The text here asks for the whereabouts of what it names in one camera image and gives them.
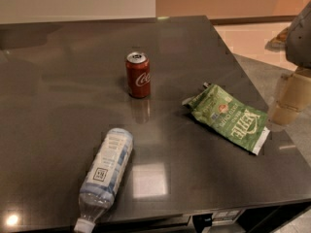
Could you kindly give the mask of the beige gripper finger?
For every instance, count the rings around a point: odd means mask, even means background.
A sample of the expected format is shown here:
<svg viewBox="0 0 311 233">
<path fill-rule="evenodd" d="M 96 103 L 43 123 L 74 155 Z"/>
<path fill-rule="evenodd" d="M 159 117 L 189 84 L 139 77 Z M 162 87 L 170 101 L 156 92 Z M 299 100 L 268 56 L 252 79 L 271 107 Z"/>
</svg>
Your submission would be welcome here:
<svg viewBox="0 0 311 233">
<path fill-rule="evenodd" d="M 311 69 L 297 67 L 289 75 L 283 74 L 277 83 L 271 105 L 271 121 L 288 125 L 311 104 Z"/>
</svg>

